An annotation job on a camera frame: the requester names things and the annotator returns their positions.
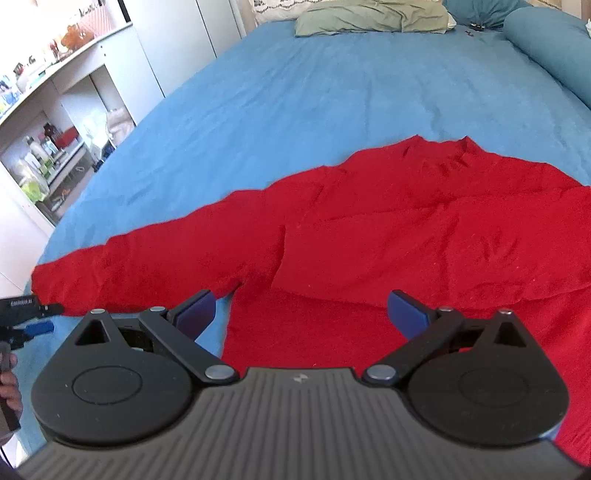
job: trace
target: logo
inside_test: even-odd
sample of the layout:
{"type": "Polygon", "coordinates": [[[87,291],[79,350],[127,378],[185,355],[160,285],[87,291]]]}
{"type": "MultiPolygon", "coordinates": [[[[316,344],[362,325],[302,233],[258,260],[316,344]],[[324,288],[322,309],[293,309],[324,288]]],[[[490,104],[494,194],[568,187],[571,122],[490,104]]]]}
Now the logo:
{"type": "Polygon", "coordinates": [[[295,377],[292,377],[294,382],[298,382],[300,385],[308,380],[308,375],[306,374],[299,374],[295,377]]]}
{"type": "Polygon", "coordinates": [[[33,299],[24,299],[24,300],[13,300],[10,302],[11,307],[22,307],[23,305],[30,305],[33,303],[33,299]]]}

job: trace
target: ribbed gray surface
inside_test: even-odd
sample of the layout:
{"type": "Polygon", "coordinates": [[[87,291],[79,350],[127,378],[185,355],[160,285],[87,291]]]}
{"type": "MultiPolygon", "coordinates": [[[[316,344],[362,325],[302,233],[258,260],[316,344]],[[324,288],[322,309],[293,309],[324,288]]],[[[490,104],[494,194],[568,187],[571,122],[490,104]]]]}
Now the ribbed gray surface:
{"type": "Polygon", "coordinates": [[[364,387],[347,369],[253,368],[207,389],[155,439],[108,452],[51,443],[19,471],[27,480],[567,480],[581,469],[549,442],[456,445],[417,423],[395,391],[364,387]]]}

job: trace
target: human hand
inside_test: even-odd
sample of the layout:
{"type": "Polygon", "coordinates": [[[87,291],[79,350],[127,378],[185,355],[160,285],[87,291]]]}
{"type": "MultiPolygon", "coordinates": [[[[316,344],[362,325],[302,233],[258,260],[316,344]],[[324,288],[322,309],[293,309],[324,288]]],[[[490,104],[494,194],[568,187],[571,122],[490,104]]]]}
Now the human hand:
{"type": "MultiPolygon", "coordinates": [[[[14,410],[17,418],[20,420],[22,415],[22,395],[18,389],[18,378],[12,373],[12,369],[18,363],[17,356],[14,353],[10,354],[10,370],[0,374],[0,397],[6,400],[9,408],[14,410]]],[[[8,443],[10,438],[0,441],[0,446],[8,443]]]]}

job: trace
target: blue pillow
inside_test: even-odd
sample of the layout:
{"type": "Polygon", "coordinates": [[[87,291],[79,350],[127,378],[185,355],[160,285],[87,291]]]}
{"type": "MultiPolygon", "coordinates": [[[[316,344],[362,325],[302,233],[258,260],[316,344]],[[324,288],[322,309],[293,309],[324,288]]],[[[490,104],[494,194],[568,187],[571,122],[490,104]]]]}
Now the blue pillow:
{"type": "Polygon", "coordinates": [[[591,38],[585,23],[551,8],[507,16],[505,36],[591,108],[591,38]]]}
{"type": "Polygon", "coordinates": [[[443,0],[443,6],[460,25],[486,28],[502,27],[513,10],[531,7],[525,0],[443,0]]]}

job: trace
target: sweater sleeve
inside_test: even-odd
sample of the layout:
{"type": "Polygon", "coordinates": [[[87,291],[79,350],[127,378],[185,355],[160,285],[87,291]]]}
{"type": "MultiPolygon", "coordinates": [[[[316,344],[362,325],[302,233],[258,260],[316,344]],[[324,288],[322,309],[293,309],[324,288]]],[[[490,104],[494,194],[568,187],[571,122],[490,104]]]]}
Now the sweater sleeve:
{"type": "Polygon", "coordinates": [[[304,216],[322,191],[326,172],[316,170],[38,265],[32,290],[45,304],[61,303],[67,315],[173,307],[202,288],[226,296],[250,272],[274,274],[284,225],[304,216]]]}

